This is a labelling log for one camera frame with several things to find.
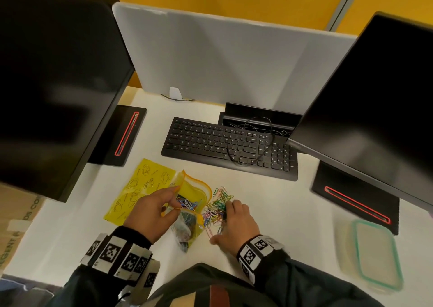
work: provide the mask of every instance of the keyboard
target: keyboard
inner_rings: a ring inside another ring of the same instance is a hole
[[[174,118],[161,155],[290,181],[297,152],[287,137]]]

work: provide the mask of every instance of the wrist strap with markers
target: wrist strap with markers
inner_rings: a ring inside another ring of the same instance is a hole
[[[100,234],[81,259],[81,264],[122,279],[126,281],[125,285],[135,287],[151,257],[152,252],[146,248],[116,236]]]
[[[264,257],[274,250],[281,250],[284,246],[267,235],[259,235],[249,240],[238,252],[237,260],[242,271],[250,279],[256,282],[255,270]]]

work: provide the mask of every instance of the metal strip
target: metal strip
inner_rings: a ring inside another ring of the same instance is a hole
[[[337,30],[338,25],[340,24],[341,20],[344,18],[344,15],[346,15],[347,10],[352,5],[353,1],[354,0],[340,0],[337,9],[335,10],[334,14],[331,16],[331,19],[329,20],[325,28],[326,31]]]

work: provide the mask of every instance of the desk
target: desk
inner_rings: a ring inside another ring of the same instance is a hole
[[[292,258],[350,281],[338,267],[333,222],[339,217],[355,217],[310,192],[317,159],[299,154],[299,179],[293,182],[163,157],[161,148],[173,117],[216,123],[224,106],[173,102],[143,90],[137,91],[131,105],[145,107],[148,113],[125,166],[87,164],[67,203],[47,200],[6,274],[62,286],[96,236],[114,230],[115,225],[103,216],[141,159],[148,158],[173,169],[184,169],[213,189],[225,186],[235,198],[249,205],[261,232],[284,244]],[[381,295],[362,289],[386,306],[432,306],[433,219],[402,200],[396,242],[405,280],[403,291]],[[208,243],[205,233],[187,254],[177,247],[171,231],[152,250],[154,258],[161,262],[154,288],[200,261],[239,275],[219,248]]]

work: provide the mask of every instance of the cardboard box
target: cardboard box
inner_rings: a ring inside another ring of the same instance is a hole
[[[43,205],[43,197],[0,184],[0,274]]]

